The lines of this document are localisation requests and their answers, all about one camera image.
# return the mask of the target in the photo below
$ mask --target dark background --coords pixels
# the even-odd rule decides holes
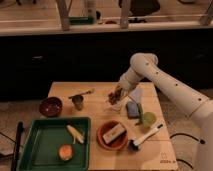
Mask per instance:
[[[212,29],[0,37],[0,100],[41,99],[53,81],[118,81],[137,52],[189,86],[213,87]]]

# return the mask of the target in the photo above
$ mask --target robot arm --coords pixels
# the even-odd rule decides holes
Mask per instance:
[[[204,144],[198,145],[195,170],[213,170],[213,101],[207,96],[183,84],[161,71],[156,65],[157,56],[149,53],[134,54],[130,68],[119,80],[122,91],[132,91],[141,79],[148,78],[177,107],[201,128],[201,139]]]

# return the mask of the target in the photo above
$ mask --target green tray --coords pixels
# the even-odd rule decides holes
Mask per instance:
[[[71,124],[85,137],[84,144],[73,137],[66,125]],[[87,117],[34,120],[27,137],[18,171],[85,171],[89,165],[91,121]],[[71,144],[74,156],[62,161],[58,149],[62,144]]]

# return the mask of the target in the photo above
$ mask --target wire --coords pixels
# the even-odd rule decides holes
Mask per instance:
[[[190,163],[188,163],[187,161],[185,161],[183,159],[177,159],[177,161],[185,163],[187,166],[189,166],[193,170],[193,166]]]
[[[1,6],[1,5],[0,5],[0,9],[8,8],[8,7],[11,7],[11,6],[15,5],[15,4],[16,4],[16,1],[11,2],[10,4],[4,5],[4,6]]]
[[[190,137],[190,138],[194,139],[195,141],[200,142],[200,140],[198,138],[196,138],[196,137],[194,137],[194,136],[192,136],[190,134],[186,134],[186,133],[176,133],[176,134],[171,135],[170,138],[172,139],[173,137],[178,136],[178,135],[187,136],[187,137]]]
[[[190,134],[186,134],[186,133],[176,133],[176,134],[173,134],[173,135],[170,136],[170,139],[172,139],[175,136],[179,136],[179,135],[190,137],[190,138],[194,139],[195,141],[198,141],[198,142],[202,143],[198,138],[196,138],[196,137],[194,137],[194,136],[192,136]],[[189,166],[193,170],[193,166],[190,163],[188,163],[187,161],[185,161],[183,159],[177,159],[177,161],[186,164],[187,166]]]
[[[1,134],[2,136],[4,136],[5,138],[9,139],[10,141],[12,141],[12,142],[16,143],[16,142],[15,142],[12,138],[8,137],[8,136],[7,136],[7,135],[5,135],[4,133],[0,132],[0,134]]]

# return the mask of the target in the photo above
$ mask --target brown bowl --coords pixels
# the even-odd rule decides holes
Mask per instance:
[[[98,144],[106,150],[111,150],[111,151],[122,150],[128,143],[127,132],[121,134],[118,138],[116,138],[111,143],[109,143],[109,144],[105,143],[105,141],[103,139],[103,135],[106,132],[108,132],[110,129],[112,129],[115,125],[117,125],[118,123],[120,123],[120,122],[114,121],[114,120],[108,121],[108,122],[104,123],[97,131]]]
[[[46,117],[56,117],[62,111],[62,101],[58,97],[48,97],[41,102],[39,111]]]

